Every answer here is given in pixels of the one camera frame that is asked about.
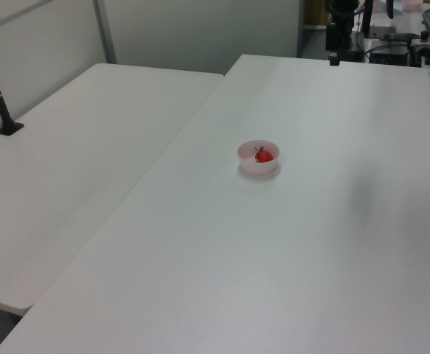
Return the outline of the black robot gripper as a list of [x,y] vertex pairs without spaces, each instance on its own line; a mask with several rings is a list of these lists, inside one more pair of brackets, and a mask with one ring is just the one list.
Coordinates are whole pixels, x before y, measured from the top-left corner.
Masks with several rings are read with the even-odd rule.
[[325,48],[329,51],[328,60],[331,66],[339,66],[339,51],[348,51],[351,44],[351,33],[358,1],[326,1],[325,11],[331,15],[326,26]]

